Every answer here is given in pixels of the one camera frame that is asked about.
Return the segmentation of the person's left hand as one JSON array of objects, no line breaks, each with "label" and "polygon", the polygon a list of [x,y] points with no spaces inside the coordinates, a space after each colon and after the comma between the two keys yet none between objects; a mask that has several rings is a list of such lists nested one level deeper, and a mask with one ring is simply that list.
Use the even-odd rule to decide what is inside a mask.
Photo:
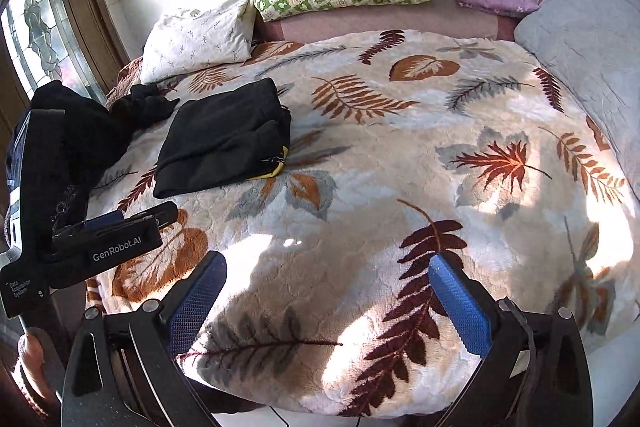
[{"label": "person's left hand", "polygon": [[44,351],[35,335],[21,335],[17,361],[11,372],[28,406],[46,426],[60,425],[61,402],[44,373]]}]

